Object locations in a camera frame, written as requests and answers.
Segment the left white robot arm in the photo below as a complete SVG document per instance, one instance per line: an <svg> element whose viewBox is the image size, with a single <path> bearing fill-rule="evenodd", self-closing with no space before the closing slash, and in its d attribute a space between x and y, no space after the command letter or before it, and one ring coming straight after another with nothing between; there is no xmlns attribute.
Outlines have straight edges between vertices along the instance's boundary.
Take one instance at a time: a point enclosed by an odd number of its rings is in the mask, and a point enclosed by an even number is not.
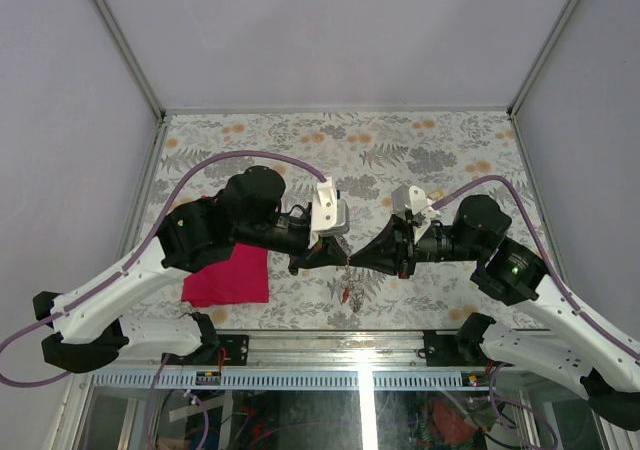
<svg viewBox="0 0 640 450"><path fill-rule="evenodd" d="M36 318L53 330L41 343L44 361L74 374L118 359L215 362L221 350L209 316L161 320L128 312L155 291L229 260L239 244L288 255L291 274L345 265L338 238L349 230L349 209L334 183L318 183L300 215L282 212L285 189L276 171L253 166L215 196L175 207L130 255L90 282L36 295Z"/></svg>

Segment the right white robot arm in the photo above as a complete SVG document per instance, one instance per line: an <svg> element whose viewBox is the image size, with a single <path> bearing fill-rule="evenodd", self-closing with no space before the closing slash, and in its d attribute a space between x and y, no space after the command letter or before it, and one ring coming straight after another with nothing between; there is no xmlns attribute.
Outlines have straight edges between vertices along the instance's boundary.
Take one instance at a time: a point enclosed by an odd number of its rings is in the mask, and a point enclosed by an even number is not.
<svg viewBox="0 0 640 450"><path fill-rule="evenodd" d="M507 237L510 217L487 195L462 200L450 225L409 208L351 256L355 267L407 279L419 263L473 261L470 279L486 296L527 314L563 345L519 335L474 312L455 336L467 364L507 363L551 380L583 398L601 418L624 430L639 428L639 343L569 291L547 264Z"/></svg>

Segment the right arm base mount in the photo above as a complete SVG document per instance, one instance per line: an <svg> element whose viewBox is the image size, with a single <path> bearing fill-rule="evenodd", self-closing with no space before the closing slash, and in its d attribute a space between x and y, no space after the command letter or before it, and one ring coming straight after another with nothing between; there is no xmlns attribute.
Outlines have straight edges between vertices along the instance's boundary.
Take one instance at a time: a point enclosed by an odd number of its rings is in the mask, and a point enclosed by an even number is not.
<svg viewBox="0 0 640 450"><path fill-rule="evenodd" d="M424 330L423 347L417 356L429 367L486 366L489 358L480 344L484 342L484 333L496 323L490 316L473 312L454 334Z"/></svg>

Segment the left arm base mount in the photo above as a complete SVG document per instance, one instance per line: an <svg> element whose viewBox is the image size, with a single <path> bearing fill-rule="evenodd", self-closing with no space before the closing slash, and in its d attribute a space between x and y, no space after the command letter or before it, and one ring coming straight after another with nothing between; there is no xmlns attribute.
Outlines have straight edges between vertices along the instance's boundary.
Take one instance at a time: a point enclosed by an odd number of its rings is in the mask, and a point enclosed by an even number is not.
<svg viewBox="0 0 640 450"><path fill-rule="evenodd" d="M187 365L246 366L250 337L244 334L219 334L206 314L195 312L190 317L197 324L199 346L182 358Z"/></svg>

